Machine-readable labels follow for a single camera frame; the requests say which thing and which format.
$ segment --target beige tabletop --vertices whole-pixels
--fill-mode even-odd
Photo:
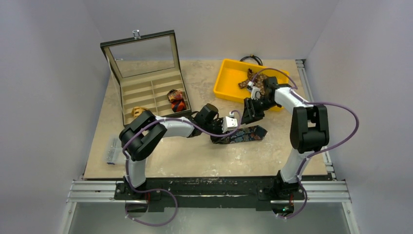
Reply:
[[[193,111],[206,103],[215,105],[220,116],[232,110],[243,112],[244,105],[216,98],[213,92],[221,60],[182,60],[181,70]],[[294,60],[264,60],[264,65],[286,70],[304,97]],[[84,178],[121,178],[124,164],[108,165],[105,151],[108,141],[123,129],[121,105],[114,80],[110,79],[94,134]],[[229,145],[212,144],[209,136],[164,138],[147,159],[147,177],[186,176],[269,176],[286,163],[291,151],[289,131],[291,115],[286,111],[267,111],[265,118],[252,125],[264,127],[268,133],[262,141]],[[311,159],[305,175],[327,174],[322,156]]]

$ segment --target white wall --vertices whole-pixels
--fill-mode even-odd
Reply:
[[[0,3],[0,233],[55,234],[108,69],[81,0]]]
[[[84,0],[105,41],[174,29],[188,59],[302,59],[338,0]]]
[[[412,233],[413,2],[341,0],[306,61],[316,100],[352,107],[354,139],[331,152],[361,233]],[[354,126],[329,108],[331,142]]]

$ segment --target black cable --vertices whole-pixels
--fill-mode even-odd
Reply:
[[[240,59],[240,61],[242,62],[242,61],[244,61],[244,60],[246,60],[246,59],[248,59],[248,58],[252,58],[252,59],[255,60],[255,61],[258,63],[258,65],[260,65],[260,66],[263,65],[263,61],[262,61],[259,57],[255,56],[255,55],[253,55],[253,54],[251,54],[251,55],[249,55],[249,56],[245,56],[244,58]]]

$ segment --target yellow tray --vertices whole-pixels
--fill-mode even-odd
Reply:
[[[258,72],[265,67],[240,62],[231,59],[224,59],[222,62],[220,72],[217,77],[217,81],[214,86],[214,93],[217,98],[244,103],[244,98],[250,97],[251,93],[246,89],[240,89],[238,83],[247,79],[247,70],[251,69],[253,72]],[[269,77],[277,77],[278,84],[287,84],[288,78],[280,72],[274,70],[263,71]],[[282,108],[273,107],[270,110],[280,111]]]

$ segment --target black mounting plate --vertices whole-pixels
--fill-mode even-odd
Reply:
[[[328,176],[303,176],[303,180],[328,180]],[[179,207],[186,208],[255,208],[256,211],[271,211],[277,204],[271,200],[287,200],[276,197],[269,190],[274,176],[236,177],[166,177],[147,178],[146,189],[163,188],[178,200]],[[128,186],[117,183],[115,200],[144,200],[144,194],[128,193]],[[294,193],[294,200],[303,200],[304,195]],[[163,212],[165,207],[175,207],[171,196],[164,192],[151,192],[149,212]]]

